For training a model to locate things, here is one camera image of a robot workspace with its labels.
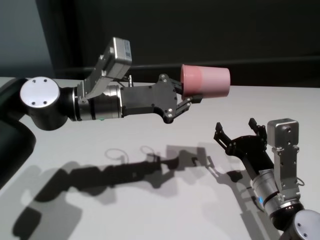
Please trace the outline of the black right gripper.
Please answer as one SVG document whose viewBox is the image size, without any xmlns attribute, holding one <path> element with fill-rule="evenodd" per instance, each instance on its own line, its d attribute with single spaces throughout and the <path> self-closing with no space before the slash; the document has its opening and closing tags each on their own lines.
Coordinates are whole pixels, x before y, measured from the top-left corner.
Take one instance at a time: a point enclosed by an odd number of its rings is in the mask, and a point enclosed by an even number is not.
<svg viewBox="0 0 320 240">
<path fill-rule="evenodd" d="M 260 171 L 273 169 L 274 164 L 266 152 L 266 126 L 258 125 L 253 117 L 249 119 L 248 125 L 256 135 L 245 135 L 230 139 L 225 134 L 221 123 L 217 122 L 213 139 L 228 156 L 239 158 L 249 177 L 255 178 L 260 174 Z"/>
</svg>

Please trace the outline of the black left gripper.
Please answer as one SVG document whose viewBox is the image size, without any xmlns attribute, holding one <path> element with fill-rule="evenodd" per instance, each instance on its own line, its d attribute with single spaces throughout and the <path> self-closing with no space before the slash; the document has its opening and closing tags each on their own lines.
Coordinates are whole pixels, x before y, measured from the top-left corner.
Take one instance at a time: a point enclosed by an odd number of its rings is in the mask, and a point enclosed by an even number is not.
<svg viewBox="0 0 320 240">
<path fill-rule="evenodd" d="M 192 104 L 199 104 L 203 96 L 187 97 L 177 105 L 178 94 L 183 94 L 183 84 L 167 74 L 159 75 L 153 85 L 123 87 L 120 90 L 122 116 L 158 114 L 166 124 L 188 111 Z"/>
</svg>

